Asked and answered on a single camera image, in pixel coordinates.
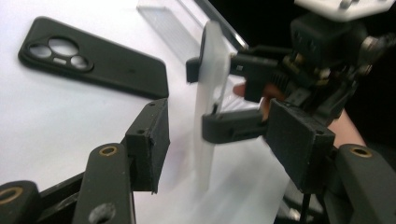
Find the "human hand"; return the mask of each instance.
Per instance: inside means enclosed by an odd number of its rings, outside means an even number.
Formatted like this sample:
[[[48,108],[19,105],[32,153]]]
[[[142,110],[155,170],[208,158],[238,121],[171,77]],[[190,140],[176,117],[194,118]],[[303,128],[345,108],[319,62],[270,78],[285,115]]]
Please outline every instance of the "human hand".
[[[243,97],[245,95],[245,87],[246,84],[238,84],[233,87],[233,93]],[[262,102],[261,102],[261,110],[262,110],[262,118],[263,120],[268,119],[268,112],[270,107],[270,101],[272,98],[276,98],[278,100],[285,100],[285,96],[280,91],[276,85],[269,83],[262,90]]]
[[[245,87],[245,83],[235,85],[233,87],[233,93],[243,97],[245,95]],[[262,90],[262,97],[262,115],[263,119],[266,120],[268,119],[271,99],[276,98],[278,100],[285,100],[285,95],[277,88],[276,85],[270,83]],[[329,125],[329,129],[335,133],[335,147],[340,147],[343,144],[365,146],[363,138],[345,110],[343,110],[339,119],[335,119],[332,124]]]

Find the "dark background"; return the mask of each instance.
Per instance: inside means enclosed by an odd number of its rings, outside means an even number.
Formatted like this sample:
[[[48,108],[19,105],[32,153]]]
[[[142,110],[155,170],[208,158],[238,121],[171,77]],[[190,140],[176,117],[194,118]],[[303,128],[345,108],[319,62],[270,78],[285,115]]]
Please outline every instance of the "dark background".
[[[210,0],[228,23],[251,46],[291,48],[290,22],[308,12],[293,0]],[[396,6],[362,19],[369,35],[396,33]],[[346,111],[369,147],[396,158],[396,48],[374,64],[361,80]]]

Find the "brass screw hole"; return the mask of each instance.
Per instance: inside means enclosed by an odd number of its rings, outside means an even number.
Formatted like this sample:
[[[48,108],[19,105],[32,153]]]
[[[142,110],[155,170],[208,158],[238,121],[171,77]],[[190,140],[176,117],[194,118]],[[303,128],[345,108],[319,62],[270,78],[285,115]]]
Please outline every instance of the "brass screw hole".
[[[363,157],[363,158],[371,158],[373,156],[371,151],[364,149],[364,148],[359,148],[359,147],[353,147],[352,149],[350,149],[350,152],[352,152],[356,156]]]
[[[23,188],[12,187],[9,189],[3,189],[0,191],[0,204],[6,204],[14,201],[23,193]]]
[[[100,151],[99,151],[99,154],[101,156],[106,156],[106,157],[112,156],[116,153],[117,153],[116,147],[104,147],[104,148],[100,149]]]

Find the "black phone case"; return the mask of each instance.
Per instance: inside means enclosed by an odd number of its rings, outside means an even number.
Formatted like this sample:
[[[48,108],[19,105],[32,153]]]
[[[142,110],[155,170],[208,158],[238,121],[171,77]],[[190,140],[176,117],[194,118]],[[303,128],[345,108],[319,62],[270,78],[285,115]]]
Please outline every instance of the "black phone case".
[[[78,47],[75,55],[62,55],[50,48],[50,39],[64,39]],[[31,48],[44,46],[50,56],[38,57]],[[150,99],[169,95],[166,67],[158,59],[127,49],[67,24],[38,17],[26,36],[19,59],[26,66],[63,77],[88,81]]]

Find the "white surface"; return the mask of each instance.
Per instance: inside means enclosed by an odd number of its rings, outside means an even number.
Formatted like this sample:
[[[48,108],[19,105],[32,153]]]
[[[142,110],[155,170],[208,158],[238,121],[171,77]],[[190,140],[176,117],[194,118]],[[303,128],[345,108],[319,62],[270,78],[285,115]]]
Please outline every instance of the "white surface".
[[[305,7],[332,21],[353,21],[370,15],[388,11],[395,0],[359,0],[349,8],[340,8],[343,0],[294,0],[296,5]]]
[[[89,153],[119,142],[150,100],[24,67],[18,51],[33,20],[47,16],[166,63],[171,146],[159,193],[135,192],[138,224],[272,223],[288,183],[261,139],[215,151],[201,194],[191,166],[196,85],[135,9],[137,1],[3,0],[0,4],[0,185],[35,181],[40,190],[84,171]]]

